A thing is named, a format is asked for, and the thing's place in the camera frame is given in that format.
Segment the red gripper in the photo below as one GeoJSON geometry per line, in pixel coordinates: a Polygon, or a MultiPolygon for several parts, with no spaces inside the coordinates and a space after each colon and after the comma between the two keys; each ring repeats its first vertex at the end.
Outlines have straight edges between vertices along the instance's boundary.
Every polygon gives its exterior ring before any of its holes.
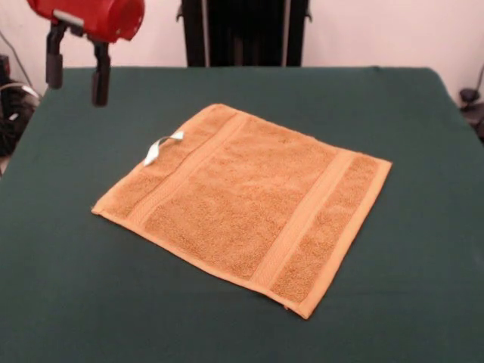
{"type": "Polygon", "coordinates": [[[29,0],[30,8],[50,20],[46,39],[45,81],[49,88],[63,85],[61,42],[68,26],[95,40],[97,61],[92,78],[92,103],[107,105],[110,84],[109,44],[132,40],[144,19],[144,0],[29,0]]]}

